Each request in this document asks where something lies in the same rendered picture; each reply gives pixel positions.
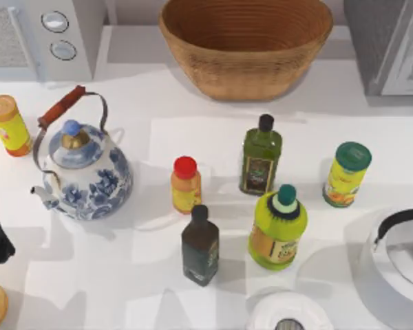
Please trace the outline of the orange bottle with red cap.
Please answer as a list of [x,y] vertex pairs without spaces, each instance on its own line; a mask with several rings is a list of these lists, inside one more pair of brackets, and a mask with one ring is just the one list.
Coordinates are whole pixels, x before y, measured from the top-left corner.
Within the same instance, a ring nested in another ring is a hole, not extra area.
[[171,196],[173,207],[182,214],[190,214],[194,206],[202,203],[201,176],[192,157],[181,156],[174,161]]

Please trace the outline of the green square bottle black cap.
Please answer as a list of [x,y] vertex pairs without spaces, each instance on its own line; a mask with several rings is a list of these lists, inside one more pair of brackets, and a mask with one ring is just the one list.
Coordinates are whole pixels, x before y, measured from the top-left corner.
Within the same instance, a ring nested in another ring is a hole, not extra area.
[[282,153],[282,136],[273,129],[274,117],[262,114],[258,126],[246,132],[242,148],[240,190],[261,196],[273,190]]

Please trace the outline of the dark square bottle black cap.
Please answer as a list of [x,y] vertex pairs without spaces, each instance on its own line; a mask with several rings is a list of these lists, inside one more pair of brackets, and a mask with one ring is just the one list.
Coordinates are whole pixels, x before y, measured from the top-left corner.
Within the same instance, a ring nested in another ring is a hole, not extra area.
[[207,286],[218,271],[219,228],[209,221],[209,209],[204,204],[195,205],[191,220],[182,231],[182,266],[184,275]]

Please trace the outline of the yellow-green bottle with green cap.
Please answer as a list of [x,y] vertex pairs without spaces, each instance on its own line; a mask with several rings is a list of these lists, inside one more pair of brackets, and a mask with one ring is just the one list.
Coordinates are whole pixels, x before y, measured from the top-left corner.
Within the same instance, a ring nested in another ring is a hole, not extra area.
[[294,261],[307,225],[308,215],[295,187],[283,184],[258,199],[248,252],[268,270],[285,269]]

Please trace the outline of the woven wicker basket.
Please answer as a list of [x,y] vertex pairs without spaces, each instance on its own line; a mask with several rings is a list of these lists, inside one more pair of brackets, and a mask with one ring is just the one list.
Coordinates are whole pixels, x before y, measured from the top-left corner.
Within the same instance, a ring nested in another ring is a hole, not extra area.
[[159,28],[206,96],[272,100],[309,69],[333,28],[322,0],[167,0]]

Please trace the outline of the blue and white teapot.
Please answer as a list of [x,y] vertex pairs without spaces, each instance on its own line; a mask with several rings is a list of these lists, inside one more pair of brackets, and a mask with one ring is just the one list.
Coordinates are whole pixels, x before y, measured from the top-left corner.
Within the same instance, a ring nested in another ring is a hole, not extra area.
[[108,106],[104,97],[100,98],[99,126],[65,121],[50,139],[47,156],[39,158],[49,126],[83,96],[92,94],[77,85],[41,116],[32,149],[43,184],[31,187],[31,194],[48,210],[81,221],[104,219],[119,210],[131,194],[134,178],[125,154],[105,128]]

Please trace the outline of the yellow can with green lid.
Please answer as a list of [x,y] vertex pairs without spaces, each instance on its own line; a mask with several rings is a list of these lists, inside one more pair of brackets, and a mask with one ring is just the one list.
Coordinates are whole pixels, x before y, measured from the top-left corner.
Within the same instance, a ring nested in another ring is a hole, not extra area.
[[323,188],[326,202],[336,208],[350,206],[371,161],[372,154],[364,145],[352,141],[340,144]]

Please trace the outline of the white round container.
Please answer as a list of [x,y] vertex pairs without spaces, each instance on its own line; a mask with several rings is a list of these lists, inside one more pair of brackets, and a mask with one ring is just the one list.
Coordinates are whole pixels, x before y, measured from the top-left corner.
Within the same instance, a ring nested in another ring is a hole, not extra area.
[[335,330],[325,310],[309,297],[281,291],[263,297],[253,308],[245,330]]

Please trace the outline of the round microwave knob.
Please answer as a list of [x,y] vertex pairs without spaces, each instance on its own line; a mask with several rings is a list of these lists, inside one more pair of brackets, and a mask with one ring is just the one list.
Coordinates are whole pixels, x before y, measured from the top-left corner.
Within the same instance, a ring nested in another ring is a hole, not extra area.
[[66,40],[51,43],[50,52],[53,57],[59,59],[60,61],[71,61],[77,55],[75,46]]
[[53,33],[64,33],[69,27],[68,18],[59,11],[43,13],[41,23],[46,30]]

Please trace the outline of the yellow can with orange lid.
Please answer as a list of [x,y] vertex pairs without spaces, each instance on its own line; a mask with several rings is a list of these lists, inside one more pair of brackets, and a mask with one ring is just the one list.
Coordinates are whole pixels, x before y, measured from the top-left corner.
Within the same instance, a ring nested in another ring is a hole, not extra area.
[[17,102],[5,94],[0,95],[0,139],[5,150],[13,157],[22,157],[31,151],[32,138]]

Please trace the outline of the pale microwave oven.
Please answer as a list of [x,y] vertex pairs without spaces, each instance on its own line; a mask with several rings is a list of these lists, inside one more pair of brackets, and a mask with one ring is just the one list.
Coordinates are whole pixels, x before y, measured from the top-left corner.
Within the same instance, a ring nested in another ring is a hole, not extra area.
[[[68,18],[64,33],[43,27],[41,15],[51,11]],[[93,80],[106,19],[106,0],[0,0],[0,81]],[[51,54],[51,43],[60,40],[75,46],[73,60]]]

